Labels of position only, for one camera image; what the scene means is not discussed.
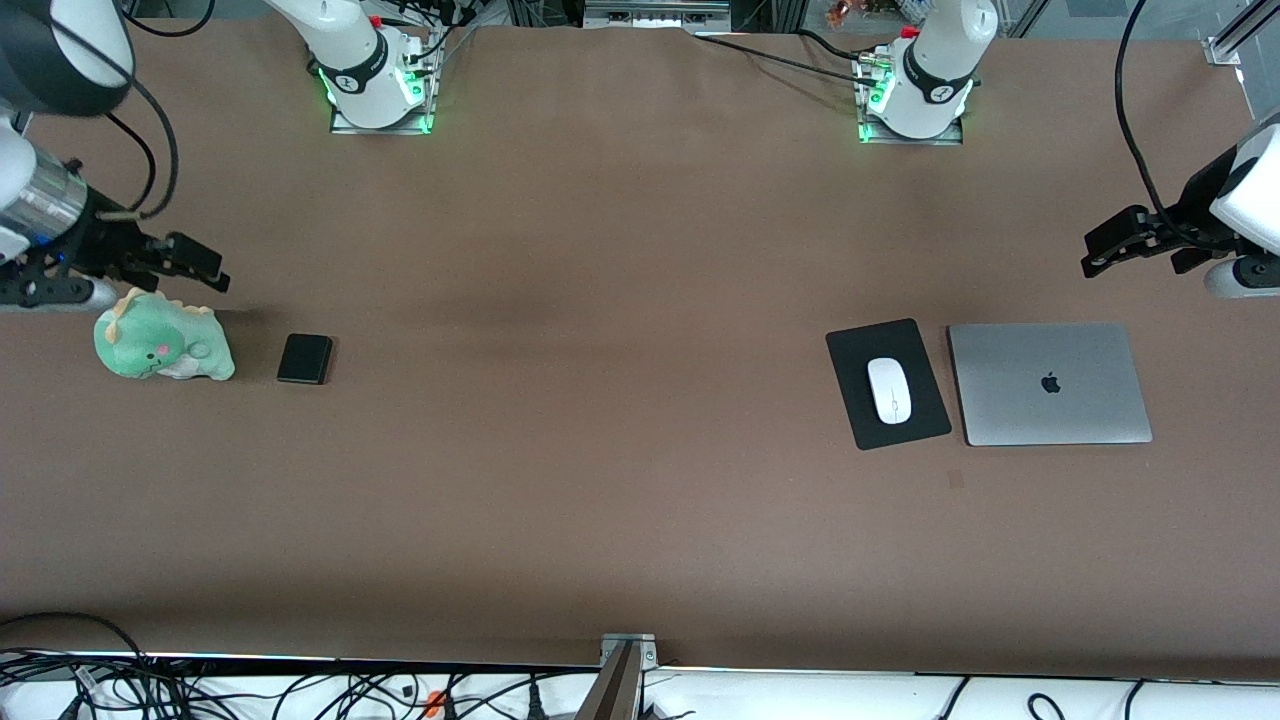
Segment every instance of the table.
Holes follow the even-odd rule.
[[[680,31],[480,29],[415,138],[328,136],[279,18],[134,42],[182,143],[147,227],[234,278],[161,288],[220,310],[238,372],[125,380],[92,318],[0,318],[6,614],[154,651],[582,662],[653,632],[686,665],[1280,673],[1280,313],[1164,260],[1080,277],[1144,201],[1114,44],[996,42],[931,149]],[[1194,44],[1129,63],[1172,201],[1248,113]],[[141,187],[102,120],[33,138]],[[906,316],[957,430],[859,452],[823,336]],[[1038,320],[1128,325],[1152,445],[964,445],[945,325]],[[291,332],[337,338],[330,384],[274,380]]]

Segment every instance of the green dinosaur plush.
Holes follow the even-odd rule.
[[[155,374],[186,380],[236,372],[227,334],[209,307],[133,288],[93,325],[93,347],[109,370],[125,378]]]

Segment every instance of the black mouse pad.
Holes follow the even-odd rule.
[[[933,377],[933,366],[929,365],[929,355],[924,351],[924,341],[915,320],[836,331],[827,334],[827,350],[836,366],[849,424],[854,427],[854,442],[860,450],[951,432],[951,419],[942,405],[938,380]],[[892,357],[902,365],[906,387],[911,392],[911,416],[905,423],[888,425],[876,414],[872,383],[867,377],[867,364],[876,357]]]

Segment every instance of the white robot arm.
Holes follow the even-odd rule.
[[[375,27],[357,0],[268,3],[306,40],[351,124],[387,127],[424,102],[419,38]],[[220,255],[182,233],[145,234],[136,213],[14,128],[18,113],[109,113],[132,76],[113,0],[0,0],[0,310],[101,310],[115,301],[101,278],[155,290],[157,274],[183,275],[227,290]]]
[[[1134,258],[1172,252],[1174,272],[1188,273],[1211,260],[1206,288],[1217,297],[1280,296],[1280,114],[1260,123],[1236,146],[1187,181],[1167,208],[1172,227],[1157,213],[1130,205],[1084,236],[1080,260],[1092,278]]]
[[[1219,263],[1204,275],[1204,287],[1217,297],[1280,295],[1280,115],[1263,123],[1235,150],[1210,213],[1261,252],[1247,251]]]
[[[101,310],[115,300],[101,278],[155,290],[157,275],[183,275],[227,290],[220,255],[182,233],[143,233],[77,165],[13,126],[17,113],[109,113],[132,83],[111,0],[0,0],[0,310]]]
[[[918,37],[890,44],[893,82],[868,110],[908,138],[942,135],[964,113],[973,70],[998,29],[991,0],[934,0]]]
[[[424,102],[422,42],[374,27],[356,0],[266,0],[288,18],[320,64],[329,97],[361,128],[383,128]]]

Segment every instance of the white mouse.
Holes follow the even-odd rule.
[[[911,416],[911,391],[906,387],[906,373],[892,357],[877,357],[867,364],[867,377],[872,380],[876,414],[886,425],[905,423]]]

